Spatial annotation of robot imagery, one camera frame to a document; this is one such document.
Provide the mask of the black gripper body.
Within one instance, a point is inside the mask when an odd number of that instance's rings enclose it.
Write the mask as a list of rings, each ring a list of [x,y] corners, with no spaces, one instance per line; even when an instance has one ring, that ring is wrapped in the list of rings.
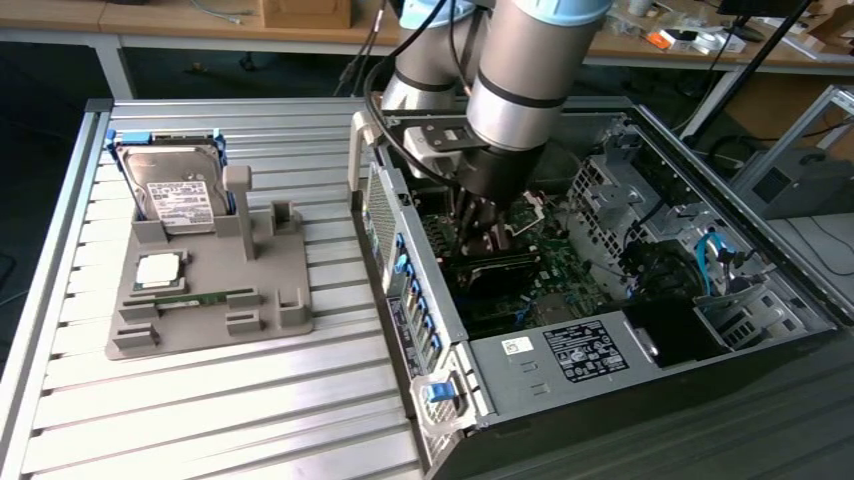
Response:
[[[526,189],[544,146],[510,151],[490,146],[463,151],[458,184],[496,206],[510,205]]]

